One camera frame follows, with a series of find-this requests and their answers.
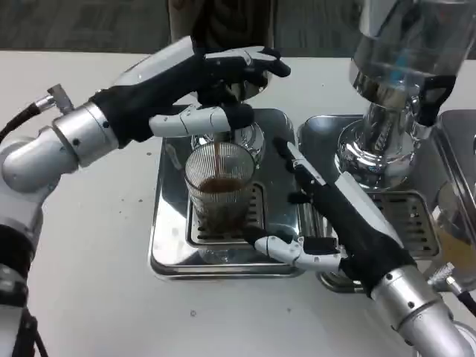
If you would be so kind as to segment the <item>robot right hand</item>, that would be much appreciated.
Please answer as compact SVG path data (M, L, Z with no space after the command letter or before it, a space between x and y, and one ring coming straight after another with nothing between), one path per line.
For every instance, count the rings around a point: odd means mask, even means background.
M313 206L337 236L292 238L244 228L243 239L256 251L300 270L342 271L368 294L392 271L417 265L393 226L348 172L327 181L290 141L276 137L273 145L300 186L289 199Z

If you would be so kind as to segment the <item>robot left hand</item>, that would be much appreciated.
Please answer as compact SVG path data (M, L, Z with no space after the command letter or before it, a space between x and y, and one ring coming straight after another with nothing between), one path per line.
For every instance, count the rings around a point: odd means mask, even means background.
M179 40L131 67L115 84L90 98L104 115L119 148L131 141L144 142L154 136L150 121L169 115L177 100L197 93L199 102L216 107L225 119L213 125L210 119L196 129L177 129L171 137L227 132L254 122L253 109L235 98L229 85L244 81L263 87L269 72L288 77L290 67L280 52L262 45L208 53L190 37Z

